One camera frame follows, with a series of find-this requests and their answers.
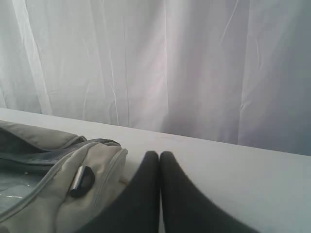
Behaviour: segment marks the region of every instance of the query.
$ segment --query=white table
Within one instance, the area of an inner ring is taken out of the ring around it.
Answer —
[[[311,157],[8,109],[0,109],[0,120],[114,139],[129,151],[127,178],[147,150],[170,150],[193,183],[235,218],[262,233],[311,232]]]

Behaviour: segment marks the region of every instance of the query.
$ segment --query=zipper pull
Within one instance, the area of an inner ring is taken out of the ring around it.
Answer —
[[[89,166],[80,166],[72,181],[69,195],[73,198],[84,196],[94,185],[95,175]]]

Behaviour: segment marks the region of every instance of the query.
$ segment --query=bag zipper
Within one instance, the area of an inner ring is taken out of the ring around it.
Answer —
[[[107,183],[107,177],[110,175],[112,169],[115,167],[115,164],[119,161],[120,158],[123,157],[123,155],[127,154],[127,150],[126,149],[121,149],[120,151],[118,151],[110,160],[108,168],[106,169],[105,173],[103,174],[103,177],[101,178],[101,182],[97,189],[97,194],[96,194],[96,198],[95,201],[93,203],[93,209],[96,210],[98,209],[100,206],[97,205],[99,199],[101,198],[100,194],[102,193],[103,188],[106,186]]]

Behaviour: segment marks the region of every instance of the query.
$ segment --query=gray bag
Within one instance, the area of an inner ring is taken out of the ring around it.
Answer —
[[[0,121],[0,233],[68,233],[121,192],[127,150],[107,139]]]

